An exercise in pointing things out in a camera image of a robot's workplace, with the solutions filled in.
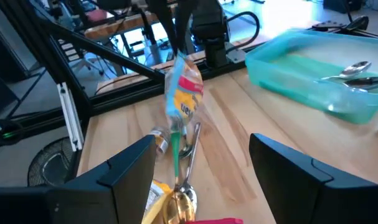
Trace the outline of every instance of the black metal frame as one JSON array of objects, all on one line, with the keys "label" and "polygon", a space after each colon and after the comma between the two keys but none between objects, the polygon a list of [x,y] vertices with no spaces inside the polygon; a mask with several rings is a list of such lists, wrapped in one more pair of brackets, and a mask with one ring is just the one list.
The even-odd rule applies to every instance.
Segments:
[{"label": "black metal frame", "polygon": [[[56,84],[65,82],[70,88],[77,106],[78,116],[82,120],[82,129],[84,133],[86,132],[86,127],[91,116],[96,116],[137,101],[163,94],[164,73],[162,70],[148,68],[128,57],[110,50],[107,47],[86,39],[80,34],[60,27],[57,24],[54,24],[51,21],[51,18],[48,18],[47,20],[39,19],[35,14],[32,4],[35,3],[30,2],[30,0],[0,0],[0,8],[37,60],[49,71],[54,82]],[[354,33],[378,38],[377,35],[361,30],[354,30],[351,32],[351,34]],[[71,71],[66,59],[63,57],[60,47],[55,42],[55,37],[58,39],[64,39],[65,41],[96,55],[101,55],[103,58],[118,63],[141,75],[147,76],[149,79],[89,98],[82,90],[73,71]],[[256,46],[249,47],[245,49],[245,51],[248,52],[255,47]],[[202,73],[204,80],[245,67],[244,62],[241,62],[230,63],[219,68],[209,68],[203,58],[197,60],[195,63]],[[12,134],[23,134],[24,138],[65,125],[61,108],[38,113],[34,116],[22,118],[17,121],[23,128],[12,131]]]}]

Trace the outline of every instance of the floor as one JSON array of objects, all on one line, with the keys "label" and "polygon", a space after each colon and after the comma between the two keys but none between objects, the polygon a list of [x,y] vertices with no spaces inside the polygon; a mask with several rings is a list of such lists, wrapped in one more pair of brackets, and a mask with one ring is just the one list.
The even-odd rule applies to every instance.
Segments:
[{"label": "floor", "polygon": [[[234,4],[225,4],[224,9],[228,17],[242,11],[252,11],[259,18],[262,27],[262,33],[274,37],[292,23],[300,24],[308,20],[316,21],[337,21],[347,23],[347,15],[338,12],[325,10],[323,5],[316,3],[318,0],[301,1],[301,0],[266,0],[264,5],[257,4],[249,0],[236,0]],[[374,9],[378,9],[378,0],[374,0]],[[352,16],[357,17],[367,15],[370,17],[368,31],[378,34],[378,12],[372,9],[361,9],[353,12]],[[255,26],[252,18],[244,17],[236,19],[230,24],[231,41],[243,39],[253,34]],[[106,74],[113,78],[109,70]],[[76,74],[79,82],[85,87],[88,96],[93,96],[97,83],[107,80],[107,76],[100,76],[94,70],[82,68]],[[25,80],[18,84],[11,85],[10,88],[17,96],[22,96],[29,88],[34,78]],[[56,86],[49,74],[45,74],[33,89],[16,114],[30,113],[35,111],[44,111],[60,106],[59,96]],[[0,186],[26,186],[26,177],[28,166],[36,153],[46,144],[53,140],[67,136],[65,128],[59,128],[41,135],[25,139],[18,144],[7,147],[0,147]]]}]

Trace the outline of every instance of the plastic container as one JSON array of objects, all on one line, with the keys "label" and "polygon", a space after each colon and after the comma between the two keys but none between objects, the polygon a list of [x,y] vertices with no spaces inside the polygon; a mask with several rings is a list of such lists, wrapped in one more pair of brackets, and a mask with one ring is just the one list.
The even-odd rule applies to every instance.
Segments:
[{"label": "plastic container", "polygon": [[253,84],[357,124],[378,110],[378,89],[368,93],[321,78],[361,61],[372,66],[356,78],[378,77],[378,39],[310,30],[289,30],[245,58]]}]

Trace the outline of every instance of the spoon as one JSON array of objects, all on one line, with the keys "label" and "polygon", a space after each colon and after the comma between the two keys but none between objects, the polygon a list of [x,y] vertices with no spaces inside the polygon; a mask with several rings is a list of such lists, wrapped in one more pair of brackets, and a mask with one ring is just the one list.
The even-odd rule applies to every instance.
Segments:
[{"label": "spoon", "polygon": [[344,82],[344,85],[362,90],[373,90],[378,88],[378,77],[357,78]]},{"label": "spoon", "polygon": [[190,178],[191,170],[193,167],[194,156],[196,155],[197,142],[199,140],[200,131],[201,131],[201,123],[197,123],[196,126],[194,127],[193,145],[191,147],[192,149],[191,149],[191,156],[189,160],[189,167],[187,167],[186,178],[184,179],[180,188],[180,191],[185,193],[190,198],[190,201],[193,204],[194,213],[197,211],[197,194],[194,191],[193,187],[189,184],[189,178]]},{"label": "spoon", "polygon": [[181,133],[172,133],[171,143],[174,154],[175,188],[163,203],[164,224],[183,224],[195,220],[194,207],[190,198],[179,190],[179,141]]},{"label": "spoon", "polygon": [[355,77],[358,74],[361,74],[362,72],[365,72],[367,69],[369,69],[371,66],[371,62],[358,62],[354,65],[351,65],[347,68],[345,68],[341,74],[331,77],[324,77],[322,80],[330,79],[330,78],[343,78],[348,79]]}]

